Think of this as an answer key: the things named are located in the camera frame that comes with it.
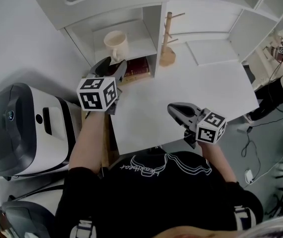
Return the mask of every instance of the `wooden mug tree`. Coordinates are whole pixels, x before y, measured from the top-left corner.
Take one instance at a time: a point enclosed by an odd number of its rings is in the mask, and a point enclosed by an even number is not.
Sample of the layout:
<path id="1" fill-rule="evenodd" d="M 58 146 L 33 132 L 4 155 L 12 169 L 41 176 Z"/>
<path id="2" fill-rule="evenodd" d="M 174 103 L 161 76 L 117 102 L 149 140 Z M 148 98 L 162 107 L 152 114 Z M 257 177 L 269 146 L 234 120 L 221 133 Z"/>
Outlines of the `wooden mug tree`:
<path id="1" fill-rule="evenodd" d="M 175 16 L 172 16 L 172 12 L 167 13 L 167 20 L 165 24 L 165 35 L 163 38 L 163 45 L 161 49 L 161 55 L 160 55 L 160 66 L 167 67 L 169 65 L 172 65 L 176 61 L 176 54 L 172 51 L 170 47 L 167 47 L 169 43 L 178 41 L 178 39 L 173 41 L 168 41 L 168 38 L 172 39 L 172 36 L 169 34 L 170 32 L 170 26 L 171 26 L 171 20 L 173 18 L 179 17 L 185 15 L 185 13 L 181 13 Z"/>

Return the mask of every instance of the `white table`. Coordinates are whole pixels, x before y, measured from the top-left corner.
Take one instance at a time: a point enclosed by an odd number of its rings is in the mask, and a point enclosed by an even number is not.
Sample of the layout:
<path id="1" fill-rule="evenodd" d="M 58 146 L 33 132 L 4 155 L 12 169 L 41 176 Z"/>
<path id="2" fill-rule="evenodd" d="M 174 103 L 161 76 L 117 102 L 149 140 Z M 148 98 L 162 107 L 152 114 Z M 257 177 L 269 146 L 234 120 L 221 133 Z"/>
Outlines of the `white table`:
<path id="1" fill-rule="evenodd" d="M 155 79 L 123 86 L 112 123 L 120 154 L 166 144 L 184 137 L 169 115 L 173 102 L 209 108 L 230 121 L 258 108 L 252 85 L 236 61 L 198 67 L 186 44 L 171 46 L 174 65 L 159 68 Z"/>

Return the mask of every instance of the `black t-shirt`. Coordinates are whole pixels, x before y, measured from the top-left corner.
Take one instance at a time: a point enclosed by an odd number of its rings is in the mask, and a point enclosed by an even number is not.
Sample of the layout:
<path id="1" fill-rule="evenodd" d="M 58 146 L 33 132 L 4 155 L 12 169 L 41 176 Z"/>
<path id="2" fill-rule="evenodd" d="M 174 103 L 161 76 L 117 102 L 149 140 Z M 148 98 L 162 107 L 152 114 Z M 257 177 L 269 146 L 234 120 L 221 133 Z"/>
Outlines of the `black t-shirt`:
<path id="1" fill-rule="evenodd" d="M 235 208 L 249 208 L 256 223 L 262 221 L 256 196 L 238 183 L 226 183 L 201 156 L 136 155 L 103 179 L 85 168 L 69 171 L 56 213 L 56 237 L 69 237 L 80 220 L 92 221 L 98 238 L 151 238 L 178 226 L 234 231 Z"/>

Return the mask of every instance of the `white sneaker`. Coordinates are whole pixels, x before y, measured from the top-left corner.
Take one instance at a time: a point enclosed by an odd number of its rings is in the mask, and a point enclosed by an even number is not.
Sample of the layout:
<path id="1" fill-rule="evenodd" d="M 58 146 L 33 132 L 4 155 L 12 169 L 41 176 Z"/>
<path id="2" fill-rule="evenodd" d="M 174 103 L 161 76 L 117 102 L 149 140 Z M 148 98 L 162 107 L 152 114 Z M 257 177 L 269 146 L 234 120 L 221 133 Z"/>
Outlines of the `white sneaker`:
<path id="1" fill-rule="evenodd" d="M 249 124 L 251 124 L 251 123 L 254 122 L 254 121 L 251 119 L 251 116 L 250 116 L 249 113 L 243 115 L 243 117 L 247 120 L 247 122 L 248 122 Z"/>

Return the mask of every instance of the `person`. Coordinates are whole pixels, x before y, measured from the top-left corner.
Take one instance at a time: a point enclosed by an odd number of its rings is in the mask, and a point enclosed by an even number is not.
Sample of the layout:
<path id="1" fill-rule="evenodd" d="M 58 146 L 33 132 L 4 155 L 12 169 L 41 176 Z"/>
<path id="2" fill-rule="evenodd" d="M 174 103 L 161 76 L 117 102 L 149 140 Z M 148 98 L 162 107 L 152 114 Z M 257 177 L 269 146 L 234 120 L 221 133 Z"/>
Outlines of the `person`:
<path id="1" fill-rule="evenodd" d="M 283 63 L 283 55 L 279 54 L 277 49 L 271 49 L 270 52 L 278 62 Z M 259 108 L 246 114 L 245 117 L 249 122 L 264 118 L 283 103 L 283 76 L 257 90 L 255 95 L 258 100 L 262 101 Z"/>
<path id="2" fill-rule="evenodd" d="M 98 177 L 104 113 L 91 112 L 71 154 L 56 237 L 232 237 L 262 221 L 221 148 L 126 157 Z"/>

